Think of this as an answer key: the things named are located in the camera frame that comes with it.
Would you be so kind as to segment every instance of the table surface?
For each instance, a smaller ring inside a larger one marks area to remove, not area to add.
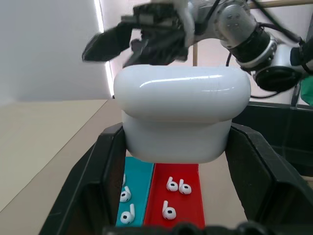
[[[6,235],[38,234],[72,167],[105,128],[122,121],[114,100],[19,103],[2,107],[0,120],[6,133],[0,234]],[[225,154],[200,164],[199,172],[206,224],[234,228],[246,221]]]

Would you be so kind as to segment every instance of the black cable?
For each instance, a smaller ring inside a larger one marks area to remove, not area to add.
[[[283,31],[281,30],[281,28],[279,28],[278,26],[274,25],[274,24],[270,24],[270,23],[260,23],[258,22],[259,27],[265,27],[265,28],[271,28],[274,29],[276,31],[279,31],[281,33],[283,33]],[[302,38],[300,36],[297,36],[296,34],[292,33],[291,31],[289,31],[288,29],[283,28],[285,31],[288,31],[290,34],[293,34],[296,38],[298,38],[298,43],[300,45],[302,45],[304,43],[304,41],[302,40]]]
[[[250,98],[254,98],[254,99],[266,99],[266,98],[271,98],[274,97],[276,95],[280,94],[280,92],[276,92],[274,94],[270,94],[270,95],[266,95],[266,96],[254,96],[254,95],[250,95]]]
[[[300,43],[300,39],[299,37],[297,37],[295,34],[291,33],[289,30],[286,30],[284,27],[282,27],[275,19],[273,16],[271,16],[271,14],[265,10],[262,5],[257,1],[257,0],[251,0],[256,7],[276,26],[279,28],[279,31],[282,32],[287,38],[289,38],[290,40],[296,42],[296,43]]]
[[[226,60],[226,67],[229,66],[229,62],[230,62],[230,58],[231,58],[231,53],[229,53],[227,60]]]
[[[215,11],[215,9],[217,8],[217,6],[219,5],[221,0],[216,0],[213,5],[212,5],[212,8],[209,10],[209,12],[207,13],[205,19],[206,21],[208,22],[209,19],[211,18],[211,16],[213,15],[213,12]]]

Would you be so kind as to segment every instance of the white wall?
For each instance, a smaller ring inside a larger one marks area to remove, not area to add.
[[[5,1],[0,28],[0,104],[110,97],[104,64],[81,60],[99,31],[93,0]]]

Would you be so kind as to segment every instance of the teal tray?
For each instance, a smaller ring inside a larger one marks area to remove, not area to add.
[[[153,175],[154,164],[145,163],[133,157],[125,159],[126,183],[132,197],[128,202],[119,203],[116,226],[117,227],[137,227],[143,224],[146,206],[150,191],[150,183]],[[123,224],[120,220],[121,214],[130,211],[130,204],[135,206],[135,220],[130,224]]]

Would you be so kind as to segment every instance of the red tray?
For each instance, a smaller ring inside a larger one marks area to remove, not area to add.
[[[205,227],[198,167],[197,164],[155,164],[144,225],[172,228],[180,222],[189,222],[199,228]],[[183,195],[179,191],[168,191],[166,184],[170,176],[178,185],[183,179],[185,184],[191,186],[192,193]],[[164,200],[176,210],[174,220],[163,218]]]

